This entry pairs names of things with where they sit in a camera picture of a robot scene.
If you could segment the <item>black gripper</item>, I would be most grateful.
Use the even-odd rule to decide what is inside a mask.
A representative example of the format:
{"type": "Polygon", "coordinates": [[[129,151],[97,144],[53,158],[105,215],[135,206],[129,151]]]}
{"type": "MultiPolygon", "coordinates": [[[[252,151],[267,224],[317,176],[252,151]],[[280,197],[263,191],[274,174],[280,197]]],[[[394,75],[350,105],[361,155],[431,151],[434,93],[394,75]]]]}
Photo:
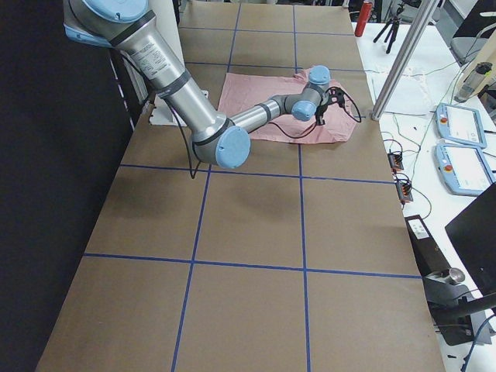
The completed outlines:
{"type": "Polygon", "coordinates": [[[345,109],[345,92],[339,87],[330,87],[325,91],[324,98],[315,111],[315,124],[324,126],[324,113],[330,105],[338,105],[342,110],[345,109]]]}

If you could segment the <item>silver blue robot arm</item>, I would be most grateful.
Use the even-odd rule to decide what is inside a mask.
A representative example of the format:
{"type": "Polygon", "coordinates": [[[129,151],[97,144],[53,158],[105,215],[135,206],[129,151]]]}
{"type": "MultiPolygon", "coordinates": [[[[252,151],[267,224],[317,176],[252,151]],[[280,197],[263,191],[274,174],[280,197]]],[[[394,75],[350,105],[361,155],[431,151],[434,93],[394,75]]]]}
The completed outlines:
{"type": "Polygon", "coordinates": [[[189,147],[207,164],[233,169],[250,154],[249,134],[282,115],[323,125],[330,105],[346,106],[342,89],[330,86],[330,72],[310,70],[302,92],[274,97],[228,117],[204,96],[188,69],[157,29],[157,17],[147,1],[65,1],[64,28],[70,40],[120,50],[156,94],[191,130],[189,147]]]}

